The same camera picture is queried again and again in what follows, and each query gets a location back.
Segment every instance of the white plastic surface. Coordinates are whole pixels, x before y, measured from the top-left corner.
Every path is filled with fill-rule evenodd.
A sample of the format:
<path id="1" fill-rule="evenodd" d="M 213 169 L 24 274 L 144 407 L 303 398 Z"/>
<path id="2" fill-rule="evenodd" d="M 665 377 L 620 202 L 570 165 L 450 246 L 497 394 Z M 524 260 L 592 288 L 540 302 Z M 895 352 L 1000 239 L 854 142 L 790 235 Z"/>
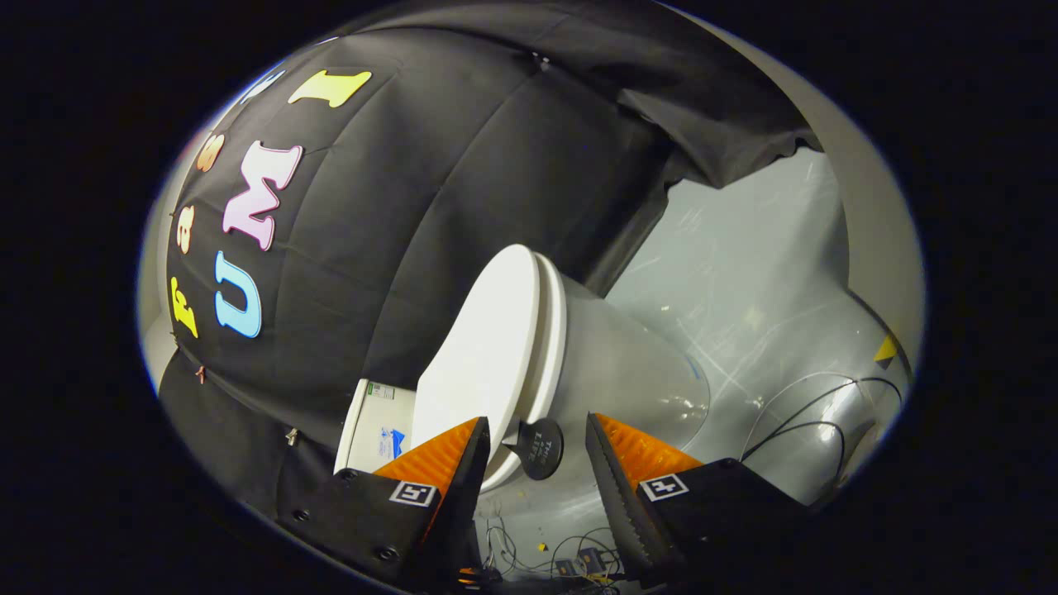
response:
<path id="1" fill-rule="evenodd" d="M 534 256 L 541 273 L 540 310 L 529 367 L 513 412 L 527 423 L 545 417 L 550 410 L 566 353 L 566 293 L 562 277 L 550 260 L 540 254 Z M 518 457 L 510 450 L 494 452 L 485 470 L 481 491 L 501 484 L 517 471 L 518 465 Z"/>
<path id="2" fill-rule="evenodd" d="M 540 270 L 528 248 L 509 246 L 486 265 L 419 377 L 408 450 L 485 415 L 489 456 L 496 454 L 529 367 L 540 292 Z"/>

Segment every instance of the white wall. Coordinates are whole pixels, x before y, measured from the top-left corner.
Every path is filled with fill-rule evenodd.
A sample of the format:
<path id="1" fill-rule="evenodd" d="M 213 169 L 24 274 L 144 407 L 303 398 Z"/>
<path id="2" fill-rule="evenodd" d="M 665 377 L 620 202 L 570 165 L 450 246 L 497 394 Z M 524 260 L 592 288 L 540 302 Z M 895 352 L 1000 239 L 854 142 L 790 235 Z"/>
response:
<path id="1" fill-rule="evenodd" d="M 746 56 L 801 110 L 838 179 L 849 229 L 849 289 L 881 317 L 914 372 L 926 325 L 926 271 L 911 214 L 892 170 L 841 108 L 803 77 L 734 35 L 671 10 Z"/>

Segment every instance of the black cloth backdrop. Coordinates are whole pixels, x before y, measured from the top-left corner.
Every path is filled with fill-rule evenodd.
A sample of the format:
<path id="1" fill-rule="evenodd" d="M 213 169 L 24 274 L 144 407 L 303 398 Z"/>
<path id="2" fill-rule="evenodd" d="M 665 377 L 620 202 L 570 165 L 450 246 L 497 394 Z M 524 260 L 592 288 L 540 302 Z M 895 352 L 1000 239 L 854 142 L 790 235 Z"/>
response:
<path id="1" fill-rule="evenodd" d="M 669 184 L 722 186 L 817 144 L 752 65 L 655 4 L 417 2 L 318 40 L 335 35 L 214 129 L 223 148 L 176 209 L 196 208 L 190 250 L 167 260 L 198 337 L 175 323 L 160 400 L 206 471 L 273 519 L 330 473 L 357 381 L 414 389 L 500 249 L 605 294 Z M 372 76 L 338 108 L 289 104 L 320 70 Z M 221 231 L 255 141 L 304 147 L 268 251 Z M 218 251 L 259 291 L 253 339 L 217 322 L 216 292 L 245 307 L 215 280 Z"/>

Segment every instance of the white toilet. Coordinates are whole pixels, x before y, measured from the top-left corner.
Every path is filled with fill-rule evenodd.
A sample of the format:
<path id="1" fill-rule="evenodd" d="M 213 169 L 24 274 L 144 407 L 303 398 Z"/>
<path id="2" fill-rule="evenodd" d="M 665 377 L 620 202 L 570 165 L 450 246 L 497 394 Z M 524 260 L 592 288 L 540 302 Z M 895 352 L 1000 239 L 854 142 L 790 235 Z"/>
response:
<path id="1" fill-rule="evenodd" d="M 554 475 L 533 484 L 590 487 L 584 456 L 588 412 L 682 448 L 701 427 L 709 401 L 705 374 L 693 358 L 561 274 L 543 255 L 514 245 L 481 271 L 414 393 L 361 380 L 334 471 L 375 471 L 400 452 L 485 415 L 491 450 L 484 495 L 524 475 L 517 456 L 500 445 L 505 434 L 518 420 L 549 417 L 562 428 L 565 454 Z"/>

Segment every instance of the label sticker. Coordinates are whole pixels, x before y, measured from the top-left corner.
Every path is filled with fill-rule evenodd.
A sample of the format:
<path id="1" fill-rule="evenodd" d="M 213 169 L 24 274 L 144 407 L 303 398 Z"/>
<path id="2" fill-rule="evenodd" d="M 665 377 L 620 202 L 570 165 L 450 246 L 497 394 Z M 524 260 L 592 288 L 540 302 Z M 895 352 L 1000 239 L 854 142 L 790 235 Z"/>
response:
<path id="1" fill-rule="evenodd" d="M 393 461 L 404 451 L 401 444 L 404 441 L 404 433 L 393 428 L 382 428 L 379 432 L 379 456 Z"/>
<path id="2" fill-rule="evenodd" d="M 413 484 L 412 482 L 401 482 L 397 484 L 397 489 L 389 497 L 389 502 L 397 504 L 407 504 L 409 506 L 422 506 L 426 508 L 434 501 L 437 488 L 425 484 Z"/>
<path id="3" fill-rule="evenodd" d="M 394 400 L 394 387 L 379 384 L 378 382 L 367 383 L 367 394 L 372 397 Z"/>

